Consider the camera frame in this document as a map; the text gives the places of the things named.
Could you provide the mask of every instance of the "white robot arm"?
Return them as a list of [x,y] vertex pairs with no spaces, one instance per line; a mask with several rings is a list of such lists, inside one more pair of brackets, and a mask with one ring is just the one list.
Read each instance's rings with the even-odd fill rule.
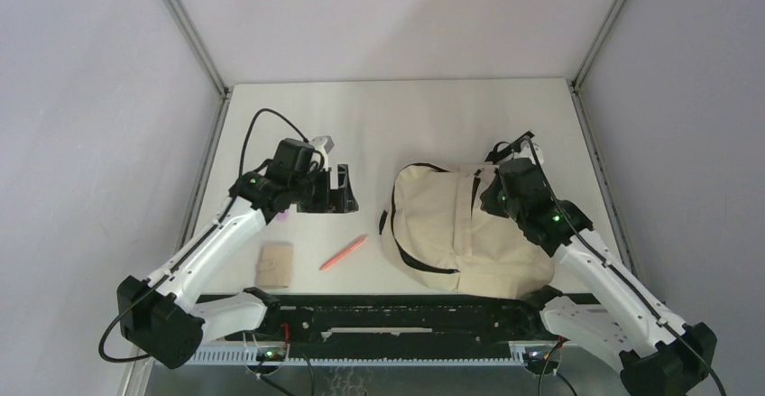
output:
[[622,377],[630,395],[684,395],[710,373],[717,339],[661,303],[605,246],[573,203],[558,200],[526,133],[504,150],[512,157],[481,196],[481,209],[512,218],[527,239],[578,276],[608,313],[565,296],[547,299],[541,320],[552,334],[582,346]]
[[237,331],[258,328],[271,296],[251,288],[234,297],[197,304],[220,267],[244,243],[292,204],[299,212],[348,213],[358,210],[347,165],[337,166],[338,187],[330,189],[328,136],[310,143],[282,140],[266,172],[245,173],[229,190],[220,211],[163,266],[143,281],[129,276],[117,289],[122,335],[169,368],[186,363],[200,344]]

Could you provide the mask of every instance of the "pink pencil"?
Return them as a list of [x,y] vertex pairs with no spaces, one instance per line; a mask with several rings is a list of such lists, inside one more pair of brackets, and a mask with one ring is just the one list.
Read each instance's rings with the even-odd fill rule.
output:
[[350,245],[348,245],[345,249],[341,250],[338,254],[335,256],[332,256],[329,258],[329,261],[324,262],[324,265],[319,268],[319,270],[322,272],[326,270],[327,268],[331,267],[332,265],[335,265],[337,261],[340,261],[345,256],[347,256],[349,253],[351,253],[353,250],[355,250],[356,247],[361,245],[364,241],[366,241],[367,234],[361,235],[358,238],[356,238]]

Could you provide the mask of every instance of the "white tabletop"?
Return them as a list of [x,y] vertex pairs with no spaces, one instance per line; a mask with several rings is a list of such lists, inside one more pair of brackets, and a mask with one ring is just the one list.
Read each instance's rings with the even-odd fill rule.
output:
[[[536,134],[544,169],[559,197],[575,202],[617,250],[585,138],[562,78],[419,80],[387,82],[247,84],[234,88],[217,146],[197,229],[218,210],[234,183],[244,134],[253,114],[269,107],[286,115],[309,138],[331,135],[330,163],[348,164],[360,210],[353,214],[299,214],[274,221],[209,283],[208,293],[234,293],[256,285],[262,245],[294,244],[290,287],[302,294],[439,293],[418,284],[383,256],[377,234],[393,179],[407,164],[481,162],[499,141],[527,130]],[[244,169],[273,156],[278,142],[297,137],[280,119],[262,115]],[[361,234],[369,239],[332,268],[319,266]],[[552,285],[587,292],[557,269]]]

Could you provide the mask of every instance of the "canvas bag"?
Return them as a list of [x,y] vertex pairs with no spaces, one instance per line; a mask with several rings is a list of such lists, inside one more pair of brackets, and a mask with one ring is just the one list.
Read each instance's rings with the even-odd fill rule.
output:
[[382,214],[382,247],[397,266],[425,286],[482,297],[519,299],[552,281],[552,260],[515,222],[481,210],[502,152],[485,163],[414,163],[393,185]]

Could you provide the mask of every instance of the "black cable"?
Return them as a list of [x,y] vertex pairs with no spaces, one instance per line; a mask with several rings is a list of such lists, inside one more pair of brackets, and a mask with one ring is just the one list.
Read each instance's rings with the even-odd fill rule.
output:
[[139,297],[136,301],[131,303],[130,306],[127,307],[127,309],[123,310],[119,315],[117,315],[117,318],[112,319],[112,322],[109,323],[108,326],[106,326],[106,331],[104,331],[104,334],[101,335],[101,340],[98,341],[98,355],[101,356],[101,358],[109,363],[131,363],[136,362],[138,360],[143,360],[145,358],[149,358],[148,354],[144,355],[137,355],[135,357],[124,357],[124,358],[116,358],[106,353],[106,338],[109,337],[109,334],[112,332],[112,330],[116,327],[117,323],[124,318],[125,315],[127,315],[127,312],[131,311],[138,303],[143,301],[146,297],[148,297],[152,292],[156,291],[157,288],[160,287],[166,280],[168,280],[169,276],[165,274],[157,281],[157,283],[152,286],[149,290],[147,290],[141,297]]
[[560,378],[560,381],[564,382],[569,389],[571,389],[571,393],[574,394],[574,396],[579,396],[579,393],[576,392],[576,389],[573,385],[571,385],[571,382],[569,382],[565,376],[561,375],[560,372],[556,373],[558,378]]
[[544,378],[544,376],[545,376],[545,372],[546,372],[546,371],[547,371],[547,369],[548,369],[548,366],[549,366],[549,361],[550,361],[550,359],[552,358],[552,355],[553,355],[553,354],[554,354],[554,353],[555,353],[555,352],[556,352],[558,349],[560,349],[560,347],[561,347],[561,346],[563,346],[563,344],[564,344],[565,342],[566,342],[566,339],[560,339],[560,340],[558,340],[558,342],[555,344],[555,346],[553,346],[553,347],[552,347],[552,349],[550,349],[550,352],[548,353],[548,355],[547,355],[547,358],[545,359],[545,364],[542,366],[542,372],[540,372],[540,373],[539,373],[539,382],[538,382],[538,384],[537,384],[537,396],[542,396],[542,378]]
[[261,109],[257,112],[255,112],[255,115],[253,116],[253,120],[250,121],[250,126],[247,127],[247,134],[244,136],[244,142],[242,143],[242,154],[239,156],[239,175],[237,175],[237,178],[240,178],[242,175],[244,175],[244,155],[247,152],[247,144],[250,142],[250,135],[253,133],[253,127],[255,126],[255,121],[258,120],[258,117],[263,113],[268,112],[269,114],[277,115],[279,118],[281,118],[282,121],[287,123],[290,127],[292,127],[292,130],[297,132],[297,134],[300,135],[300,138],[303,140],[303,142],[307,143],[309,139],[306,137],[303,132],[295,126],[295,124],[292,123],[289,119],[287,119],[286,116],[280,114],[279,112],[271,109]]
[[305,359],[306,365],[309,368],[309,375],[310,375],[310,380],[311,380],[310,381],[311,382],[311,394],[310,394],[310,396],[314,396],[314,393],[316,392],[316,376],[313,373],[313,366],[311,365],[309,357],[306,355],[305,351],[303,351],[302,349],[296,347],[291,342],[289,342],[289,341],[287,341],[285,339],[282,339],[282,338],[280,338],[278,336],[266,335],[265,333],[258,333],[258,332],[253,332],[253,335],[254,336],[258,336],[258,337],[268,337],[270,339],[276,339],[279,342],[283,342],[283,343],[287,344],[287,346],[290,349],[294,349],[295,351],[297,351],[298,354],[300,354],[300,356],[303,357],[303,359]]
[[683,343],[683,345],[688,348],[688,351],[691,352],[696,357],[696,360],[701,362],[701,364],[704,365],[707,371],[709,371],[709,374],[712,375],[712,380],[714,381],[714,384],[717,385],[717,390],[720,391],[720,394],[723,396],[727,396],[728,393],[725,392],[725,388],[723,387],[723,382],[720,381],[720,377],[717,376],[717,373],[712,369],[712,367],[706,362],[706,360],[691,346],[688,344],[688,342],[685,341],[678,333],[675,331],[674,328],[670,326],[664,326],[664,328],[667,329],[669,333],[672,333],[672,336],[674,336],[677,340]]
[[558,200],[558,197],[555,196],[555,191],[553,191],[552,186],[550,186],[549,180],[547,175],[545,175],[545,171],[542,169],[542,164],[539,162],[539,157],[537,156],[537,151],[534,149],[534,143],[531,141],[530,137],[526,137],[524,141],[529,143],[529,147],[531,150],[531,156],[534,159],[534,163],[539,166],[539,173],[541,174],[542,181],[545,183],[545,187],[548,188],[550,196],[552,197],[552,201],[555,203],[555,206],[558,208],[558,212],[561,216],[563,216],[563,219],[566,221],[567,225],[571,228],[571,231],[574,232],[574,235],[576,236],[576,239],[579,240],[580,243],[584,247],[587,248],[593,255],[595,255],[600,261],[603,263],[604,266],[609,268],[615,275],[618,277],[622,282],[624,282],[625,285],[627,285],[628,288],[640,299],[640,301],[643,303],[643,305],[648,309],[650,314],[657,319],[657,325],[660,327],[664,327],[667,329],[667,331],[677,340],[679,340],[690,352],[693,354],[696,359],[706,368],[706,370],[709,372],[710,375],[712,375],[712,379],[714,380],[714,384],[717,386],[717,390],[720,392],[721,396],[727,396],[727,391],[725,391],[725,388],[723,387],[723,382],[720,380],[720,378],[717,376],[717,373],[712,369],[712,365],[706,362],[704,357],[702,357],[691,345],[688,344],[688,342],[685,341],[685,339],[682,338],[682,336],[674,329],[668,322],[662,323],[661,321],[664,319],[661,314],[653,307],[653,305],[648,301],[648,299],[645,298],[645,296],[637,289],[637,287],[630,282],[622,272],[620,272],[618,269],[613,267],[612,265],[607,264],[608,260],[600,254],[598,251],[595,250],[595,248],[590,245],[584,237],[579,234],[579,231],[576,230],[574,227],[574,224],[571,223],[571,220],[568,218],[568,214],[566,214],[566,211],[564,211],[563,207],[560,205],[560,201]]
[[[244,156],[245,156],[245,154],[246,154],[246,151],[247,151],[247,144],[248,144],[248,143],[249,143],[249,141],[250,141],[250,135],[251,135],[251,134],[252,134],[252,132],[253,132],[253,127],[254,127],[254,125],[255,125],[255,121],[258,119],[258,116],[260,116],[260,115],[261,115],[263,112],[268,112],[268,113],[270,113],[270,114],[274,114],[274,115],[277,115],[277,116],[278,116],[279,118],[281,118],[281,119],[282,119],[282,120],[283,120],[285,123],[287,123],[287,124],[288,124],[290,127],[292,127],[292,129],[293,129],[293,130],[295,130],[295,132],[297,132],[297,133],[300,135],[300,138],[303,140],[303,142],[306,142],[306,143],[307,143],[307,142],[309,141],[309,140],[308,140],[308,138],[306,138],[306,135],[305,135],[305,134],[303,134],[303,132],[301,132],[301,131],[300,131],[300,129],[298,129],[298,127],[296,127],[296,126],[295,126],[295,124],[293,124],[293,123],[292,123],[292,122],[291,122],[289,119],[287,119],[287,118],[286,118],[284,115],[280,114],[279,112],[276,112],[275,110],[271,110],[271,109],[260,109],[260,110],[259,110],[259,111],[257,111],[257,112],[255,113],[255,115],[253,116],[253,120],[250,122],[250,126],[249,126],[249,128],[247,129],[247,135],[244,137],[244,142],[242,143],[242,153],[241,153],[241,156],[240,156],[240,158],[239,158],[239,171],[238,171],[238,176],[236,177],[236,179],[237,179],[237,182],[236,182],[236,184],[239,184],[238,180],[239,180],[239,179],[242,177],[242,175],[244,174]],[[321,160],[322,160],[322,165],[323,165],[323,163],[324,163],[324,156],[323,156],[323,155],[321,155]],[[268,166],[268,164],[269,164],[269,162],[270,162],[270,161],[271,161],[270,159],[266,159],[266,160],[265,160],[263,163],[261,163],[261,165],[260,165],[260,166],[258,166],[258,167],[255,169],[255,171],[259,172],[259,171],[263,170],[263,169],[264,169],[266,166]],[[232,199],[231,199],[231,200],[228,202],[228,205],[226,205],[226,209],[224,209],[223,213],[221,213],[220,217],[218,218],[218,224],[221,224],[221,223],[223,223],[224,219],[226,218],[226,216],[228,216],[228,213],[231,211],[231,207],[233,207],[233,206],[234,206],[234,202],[235,202],[235,201],[236,201],[236,198],[234,197],[234,198],[232,198]],[[177,271],[177,270],[180,268],[180,266],[181,266],[181,265],[182,265],[182,264],[183,264],[183,263],[184,263],[184,262],[185,262],[185,261],[186,261],[186,260],[189,258],[189,256],[191,256],[191,254],[192,254],[192,253],[194,253],[194,252],[197,250],[197,248],[199,248],[199,246],[200,246],[202,243],[204,243],[204,242],[205,242],[205,240],[207,240],[207,238],[208,238],[210,235],[212,235],[212,233],[213,233],[213,232],[215,232],[216,228],[217,228],[217,225],[212,225],[212,226],[211,226],[211,227],[210,227],[210,228],[209,228],[209,229],[208,229],[208,230],[207,230],[207,231],[206,231],[206,232],[205,232],[205,233],[204,233],[204,234],[203,234],[203,235],[202,235],[202,236],[201,236],[201,237],[200,237],[200,238],[199,238],[199,239],[198,239],[198,240],[197,240],[195,243],[194,243],[194,245],[192,245],[192,246],[191,246],[191,248],[189,248],[189,250],[188,250],[187,252],[185,252],[185,253],[183,254],[183,256],[181,256],[181,257],[178,259],[178,261],[172,265],[172,267],[170,268],[170,272],[171,272],[171,273],[174,273],[175,271]],[[146,358],[149,358],[149,357],[150,357],[148,354],[144,354],[144,355],[137,355],[137,356],[134,356],[134,357],[124,357],[124,358],[117,358],[117,357],[112,357],[111,355],[108,355],[108,354],[106,353],[106,339],[107,339],[107,338],[109,337],[109,335],[112,333],[112,330],[114,330],[114,328],[115,328],[115,327],[116,327],[116,325],[117,325],[117,324],[120,322],[120,320],[122,320],[122,318],[124,318],[124,316],[128,314],[128,312],[130,312],[130,311],[131,311],[133,308],[135,308],[135,306],[136,306],[136,305],[138,305],[138,304],[139,304],[141,301],[143,301],[144,299],[146,299],[146,297],[148,297],[148,296],[149,296],[149,295],[150,295],[152,292],[155,292],[155,291],[156,291],[156,290],[157,290],[157,289],[158,289],[158,288],[159,288],[159,287],[160,287],[160,286],[161,286],[161,285],[162,285],[162,284],[163,284],[163,283],[164,283],[166,280],[168,280],[168,279],[169,279],[169,277],[170,277],[170,276],[169,276],[169,275],[167,275],[167,274],[166,274],[166,275],[164,275],[164,276],[162,276],[162,277],[161,277],[161,278],[160,278],[160,279],[157,281],[157,283],[155,283],[155,284],[154,284],[154,286],[152,286],[152,287],[151,287],[149,290],[147,290],[147,291],[146,291],[146,292],[145,292],[145,293],[144,293],[144,294],[143,294],[141,297],[139,297],[139,298],[138,298],[136,301],[134,301],[133,303],[131,303],[131,304],[130,304],[130,306],[128,306],[128,307],[127,307],[127,309],[123,310],[123,311],[122,311],[122,312],[121,312],[119,315],[117,315],[117,317],[116,317],[116,318],[114,318],[114,319],[112,320],[112,322],[110,322],[110,323],[109,323],[109,325],[108,325],[108,326],[106,326],[106,330],[104,331],[104,334],[103,334],[103,335],[101,335],[101,339],[98,341],[98,355],[99,355],[99,356],[100,356],[100,357],[101,357],[101,358],[102,358],[104,361],[106,361],[106,362],[109,362],[109,363],[131,363],[131,362],[135,362],[135,361],[138,361],[138,360],[143,360],[143,359],[146,359]]]
[[266,384],[272,386],[274,389],[276,389],[278,391],[281,391],[283,394],[286,394],[287,396],[295,396],[295,393],[292,393],[289,390],[285,389],[284,387],[281,387],[279,384],[277,384],[276,382],[271,381],[270,379],[268,379],[267,376],[265,376],[263,374],[259,375],[258,379],[263,381],[263,382],[265,382]]

